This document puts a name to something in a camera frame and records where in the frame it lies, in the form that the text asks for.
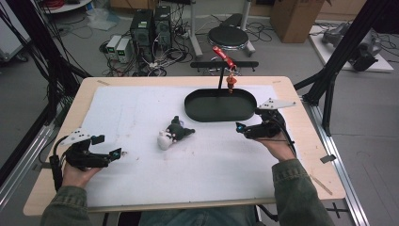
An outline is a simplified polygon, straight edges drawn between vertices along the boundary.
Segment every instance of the desk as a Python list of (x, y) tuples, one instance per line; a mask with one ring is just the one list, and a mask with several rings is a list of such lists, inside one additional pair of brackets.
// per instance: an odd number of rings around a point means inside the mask
[[(97, 77), (87, 78), (82, 83), (71, 109), (60, 128), (58, 137), (60, 139), (68, 135), (74, 129), (80, 127), (84, 121), (94, 92), (97, 87), (104, 86), (213, 86), (218, 83), (218, 77), (134, 77), (134, 78), (109, 78)], [(236, 87), (244, 85), (269, 85), (273, 86), (276, 95), (281, 100), (290, 100), (300, 103), (291, 81), (282, 76), (241, 76), (238, 78)], [(320, 158), (326, 155), (319, 137), (317, 136), (304, 107), (299, 104), (288, 107), (284, 110), (284, 117), (289, 125), (292, 136), (295, 138), (295, 145), (300, 150), (301, 161), (313, 179), (321, 200), (343, 199), (345, 196), (341, 180), (330, 163), (323, 164)], [(65, 148), (58, 148), (58, 154), (65, 151)], [(52, 173), (49, 169), (43, 169), (38, 181), (28, 198), (24, 207), (24, 213), (28, 216), (41, 215), (44, 208), (55, 196)], [(124, 205), (102, 208), (89, 208), (90, 212), (107, 211), (129, 211), (129, 210), (150, 210), (165, 208), (193, 208), (204, 206), (222, 206), (233, 204), (259, 204), (272, 203), (274, 199), (250, 199), (230, 200), (224, 202), (188, 202), (171, 203), (159, 205)]]

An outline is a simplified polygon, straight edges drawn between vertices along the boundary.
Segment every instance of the cardboard box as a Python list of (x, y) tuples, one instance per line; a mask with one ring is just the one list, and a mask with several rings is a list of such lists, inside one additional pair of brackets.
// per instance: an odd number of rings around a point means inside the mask
[(366, 0), (330, 0), (320, 9), (317, 20), (351, 21), (356, 18)]
[(256, 0), (252, 0), (249, 8), (249, 16), (270, 16), (273, 6), (256, 4)]
[(303, 43), (325, 0), (277, 0), (270, 16), (276, 34), (284, 43)]
[(111, 8), (155, 9), (156, 0), (110, 0)]

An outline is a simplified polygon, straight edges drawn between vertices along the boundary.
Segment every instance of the small white object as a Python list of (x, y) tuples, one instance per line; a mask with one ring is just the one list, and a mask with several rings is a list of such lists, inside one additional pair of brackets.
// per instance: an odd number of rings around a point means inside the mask
[(70, 145), (91, 138), (91, 135), (84, 129), (78, 128), (73, 131), (66, 139), (62, 140), (60, 145)]
[(172, 134), (163, 130), (159, 131), (159, 136), (157, 141), (159, 147), (162, 150), (166, 151), (169, 148), (169, 146), (173, 143)]
[(266, 110), (276, 110), (279, 108), (284, 108), (293, 105), (296, 105), (296, 102), (281, 101), (270, 98), (269, 100), (265, 101), (263, 104), (259, 105), (259, 108)]
[(150, 63), (150, 68), (155, 68), (156, 66), (158, 66), (158, 63), (157, 62), (154, 62), (154, 63)]

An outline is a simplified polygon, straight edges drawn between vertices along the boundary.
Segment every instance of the gray floor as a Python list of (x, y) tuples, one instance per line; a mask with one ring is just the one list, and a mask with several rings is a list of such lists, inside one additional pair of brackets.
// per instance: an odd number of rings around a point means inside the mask
[[(67, 13), (57, 20), (59, 23), (78, 21), (85, 15), (81, 11)], [(200, 19), (199, 27), (212, 17)], [(269, 25), (267, 18), (250, 18), (249, 22)], [(63, 37), (66, 48), (76, 61), (94, 76), (103, 76), (107, 70), (104, 55), (99, 46), (113, 34), (125, 33), (130, 25), (128, 20), (120, 20), (117, 27), (109, 31), (90, 30), (87, 21), (73, 25), (73, 33)], [(319, 72), (323, 64), (307, 40), (303, 44), (283, 44), (273, 31), (266, 31), (271, 41), (254, 41), (256, 53), (247, 58), (243, 52), (233, 52), (238, 60), (256, 60), (260, 66), (253, 72), (242, 70), (243, 75), (285, 75), (295, 84)], [(198, 36), (204, 52), (201, 60), (208, 60), (215, 54), (204, 36)], [(391, 37), (399, 44), (399, 39)], [(385, 51), (386, 59), (398, 61)], [(331, 116), (331, 133), (343, 159), (346, 170), (359, 196), (370, 225), (399, 225), (399, 65), (392, 63), (393, 73), (340, 72), (336, 81)], [(167, 76), (201, 76), (202, 72), (189, 67), (189, 63), (177, 63), (167, 68)], [(300, 90), (306, 93), (308, 88)], [(46, 82), (40, 76), (32, 60), (26, 63), (9, 62), (0, 68), (0, 137), (3, 150), (0, 152), (0, 166), (19, 143), (46, 105)], [(36, 170), (27, 173), (8, 205), (0, 213), (1, 225), (38, 225), (40, 218), (26, 217), (24, 203), (39, 175)], [(325, 202), (326, 208), (347, 209), (344, 201)], [(267, 205), (276, 213), (274, 205)], [(330, 213), (337, 225), (353, 225), (350, 215), (340, 212)], [(93, 225), (101, 225), (102, 214), (90, 215)], [(263, 216), (266, 225), (277, 225)]]

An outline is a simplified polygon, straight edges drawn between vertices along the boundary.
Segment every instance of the electronic equipment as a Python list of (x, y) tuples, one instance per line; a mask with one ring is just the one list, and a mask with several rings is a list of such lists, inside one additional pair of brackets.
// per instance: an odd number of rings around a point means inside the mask
[(151, 9), (138, 9), (130, 25), (132, 40), (138, 46), (152, 46), (154, 41), (154, 23)]
[(118, 60), (117, 47), (120, 43), (121, 38), (122, 36), (120, 35), (114, 35), (109, 43), (106, 45), (106, 52), (108, 53), (108, 57), (110, 59)]
[(156, 7), (153, 19), (155, 22), (155, 35), (158, 39), (158, 47), (170, 49), (172, 47), (170, 6)]
[[(332, 46), (337, 47), (350, 25), (350, 23), (342, 23), (338, 27), (326, 31), (323, 35), (322, 43), (331, 43)], [(381, 39), (373, 37), (371, 31), (369, 31), (359, 44), (358, 48), (348, 59), (348, 62), (356, 71), (366, 71), (370, 66), (378, 61), (375, 56), (381, 51), (381, 49)]]
[(130, 38), (120, 39), (120, 44), (117, 47), (117, 54), (120, 63), (129, 63), (133, 57), (133, 48), (130, 43)]

